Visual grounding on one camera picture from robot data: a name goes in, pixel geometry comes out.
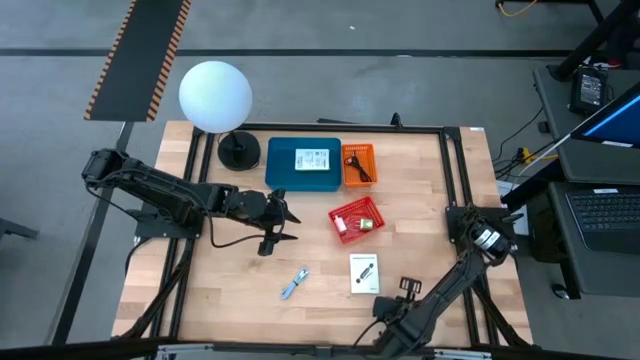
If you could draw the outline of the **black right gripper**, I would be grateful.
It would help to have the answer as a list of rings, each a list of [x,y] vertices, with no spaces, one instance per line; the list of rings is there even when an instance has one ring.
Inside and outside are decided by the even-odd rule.
[[[405,292],[405,300],[414,300],[421,292],[422,282],[408,277],[400,279],[400,289]],[[425,301],[404,301],[397,310],[397,323],[409,325],[423,325],[425,323]]]

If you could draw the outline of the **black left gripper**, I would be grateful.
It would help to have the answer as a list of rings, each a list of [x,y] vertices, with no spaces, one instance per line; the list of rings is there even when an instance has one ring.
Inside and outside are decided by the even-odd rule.
[[[288,209],[285,194],[284,188],[276,189],[270,194],[254,190],[237,192],[234,195],[234,219],[244,225],[271,232],[279,226],[277,233],[269,235],[270,242],[297,240],[296,236],[282,233],[286,222],[301,223]]]

